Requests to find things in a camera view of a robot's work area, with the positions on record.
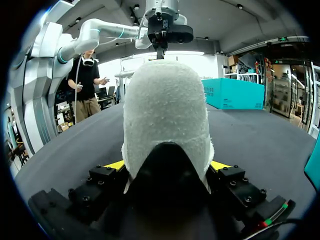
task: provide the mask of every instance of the khaki pants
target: khaki pants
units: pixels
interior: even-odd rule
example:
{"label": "khaki pants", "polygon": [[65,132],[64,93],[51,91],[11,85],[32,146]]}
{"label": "khaki pants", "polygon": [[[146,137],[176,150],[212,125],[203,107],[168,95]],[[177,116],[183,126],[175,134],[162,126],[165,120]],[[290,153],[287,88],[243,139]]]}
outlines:
{"label": "khaki pants", "polygon": [[[75,109],[75,102],[72,103],[73,111]],[[80,123],[82,120],[101,112],[98,101],[95,97],[88,100],[76,101],[76,123]]]}

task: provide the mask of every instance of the table surface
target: table surface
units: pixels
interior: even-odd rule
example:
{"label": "table surface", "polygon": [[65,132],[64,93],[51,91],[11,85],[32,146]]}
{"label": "table surface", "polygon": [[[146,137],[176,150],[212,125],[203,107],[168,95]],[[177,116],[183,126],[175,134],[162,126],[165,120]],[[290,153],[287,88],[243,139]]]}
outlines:
{"label": "table surface", "polygon": [[[302,218],[316,192],[304,175],[315,139],[285,119],[263,110],[220,110],[207,105],[214,160],[239,165],[250,182],[296,202],[290,218]],[[76,124],[38,151],[15,180],[27,201],[40,190],[55,188],[65,197],[87,178],[89,170],[122,159],[123,104]],[[280,238],[291,230],[279,228]]]}

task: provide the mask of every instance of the cardboard box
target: cardboard box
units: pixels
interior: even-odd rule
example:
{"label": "cardboard box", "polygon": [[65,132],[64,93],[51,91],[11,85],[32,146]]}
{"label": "cardboard box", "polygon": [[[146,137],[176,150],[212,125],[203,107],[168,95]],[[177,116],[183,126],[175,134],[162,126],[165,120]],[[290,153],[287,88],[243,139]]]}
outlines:
{"label": "cardboard box", "polygon": [[69,127],[67,125],[63,125],[61,128],[62,128],[62,131],[65,132]]}
{"label": "cardboard box", "polygon": [[217,109],[263,109],[265,86],[230,78],[203,79],[205,101]]}
{"label": "cardboard box", "polygon": [[237,72],[237,65],[235,65],[235,66],[232,66],[232,68],[231,68],[232,70],[232,73],[233,74],[235,74],[236,72]]}
{"label": "cardboard box", "polygon": [[236,65],[239,62],[238,56],[236,55],[230,56],[228,60],[229,60],[230,67]]}

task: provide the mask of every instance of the white robotic arm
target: white robotic arm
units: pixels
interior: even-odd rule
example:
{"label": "white robotic arm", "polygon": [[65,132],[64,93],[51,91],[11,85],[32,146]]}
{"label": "white robotic arm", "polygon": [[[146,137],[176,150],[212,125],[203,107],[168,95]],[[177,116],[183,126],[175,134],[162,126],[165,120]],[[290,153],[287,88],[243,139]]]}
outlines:
{"label": "white robotic arm", "polygon": [[135,39],[138,30],[137,26],[89,19],[82,24],[79,38],[59,49],[57,59],[61,64],[66,64],[81,53],[96,48],[99,45],[100,35],[109,38]]}
{"label": "white robotic arm", "polygon": [[[147,0],[139,27],[89,19],[82,24],[79,38],[59,49],[57,59],[61,64],[66,64],[81,53],[96,48],[100,35],[115,39],[136,39],[137,49],[147,49],[153,45],[162,54],[168,42],[188,43],[193,40],[193,31],[187,26],[186,17],[179,14],[178,4],[178,0]],[[188,28],[175,28],[170,32],[172,25]]]}

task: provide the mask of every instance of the man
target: man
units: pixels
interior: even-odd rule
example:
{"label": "man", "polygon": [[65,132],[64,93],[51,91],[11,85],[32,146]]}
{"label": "man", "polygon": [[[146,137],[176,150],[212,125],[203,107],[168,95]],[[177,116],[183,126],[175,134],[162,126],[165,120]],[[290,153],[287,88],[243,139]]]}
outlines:
{"label": "man", "polygon": [[[94,49],[85,51],[81,57],[76,58],[73,61],[73,67],[68,76],[68,85],[72,89],[76,89],[76,111],[75,119],[76,123],[90,117],[101,111],[98,101],[95,98],[95,87],[96,85],[105,85],[109,79],[106,77],[100,78],[98,63],[92,57]],[[77,75],[76,85],[76,74],[78,64],[79,70]]]}

